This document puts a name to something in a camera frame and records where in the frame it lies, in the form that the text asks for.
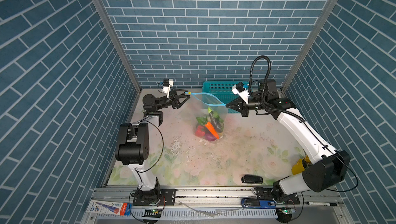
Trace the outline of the purple onion toy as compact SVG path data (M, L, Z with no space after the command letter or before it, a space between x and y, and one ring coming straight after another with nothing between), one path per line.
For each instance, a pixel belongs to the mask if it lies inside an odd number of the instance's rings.
M205 139L208 140L208 141L211 141L211 142L217 141L217 140L218 140L218 139L217 139L215 136L213 136L211 133L205 134Z

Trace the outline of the orange carrot toy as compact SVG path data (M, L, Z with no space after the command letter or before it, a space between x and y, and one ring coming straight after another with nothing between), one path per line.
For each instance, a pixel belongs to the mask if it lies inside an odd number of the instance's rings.
M219 139L219 138L220 138L219 134L217 133L217 131L215 130L215 128L214 128L214 126L211 124L211 122L207 122L204 126L207 128L207 130L208 130L216 139Z

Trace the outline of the green leafy vegetable toy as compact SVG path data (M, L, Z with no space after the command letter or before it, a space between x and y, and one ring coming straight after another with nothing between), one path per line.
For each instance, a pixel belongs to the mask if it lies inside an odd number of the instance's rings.
M198 122L199 125L205 126L208 122L208 119L206 116L203 117L196 117L196 120Z

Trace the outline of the teal plastic basket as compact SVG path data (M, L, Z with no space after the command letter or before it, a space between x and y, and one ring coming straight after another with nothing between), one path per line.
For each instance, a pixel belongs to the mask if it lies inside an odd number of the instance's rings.
M212 94L227 104L236 99L236 95L232 93L232 87L238 83L239 81L206 81L203 83L202 92Z

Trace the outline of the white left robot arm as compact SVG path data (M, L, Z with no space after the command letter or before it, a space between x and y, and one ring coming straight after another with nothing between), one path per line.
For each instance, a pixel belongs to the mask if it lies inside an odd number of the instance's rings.
M163 199L158 178L146 160L150 153L150 141L154 132L160 131L163 123L163 108L181 108L189 99L187 90L163 87L165 96L155 97L147 94L143 97L143 118L134 123L123 123L119 127L115 159L133 173L138 181L134 201L138 205L153 205Z

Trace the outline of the clear zip top bag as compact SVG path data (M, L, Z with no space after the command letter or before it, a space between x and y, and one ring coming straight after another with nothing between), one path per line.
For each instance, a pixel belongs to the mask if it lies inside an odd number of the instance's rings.
M193 134L209 142L219 142L225 132L228 109L215 95L206 92L187 92L188 110Z

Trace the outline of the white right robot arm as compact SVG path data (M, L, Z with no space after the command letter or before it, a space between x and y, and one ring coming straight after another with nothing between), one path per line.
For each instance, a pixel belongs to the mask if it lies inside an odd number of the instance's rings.
M346 151L338 151L325 141L301 116L290 99L273 99L266 104L258 98L249 98L245 102L238 97L226 104L226 107L240 112L243 117L247 117L251 110L265 110L293 135L312 163L302 172L274 182L274 201L285 202L289 196L298 192L312 190L319 193L344 180L349 169L350 155Z

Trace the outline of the dark eggplant toy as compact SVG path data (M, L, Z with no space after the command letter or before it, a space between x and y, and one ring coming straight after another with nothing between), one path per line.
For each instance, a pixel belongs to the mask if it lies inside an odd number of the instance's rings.
M222 133L224 131L224 120L220 117L217 111L213 110L210 107L208 108L208 114L215 130L218 133Z

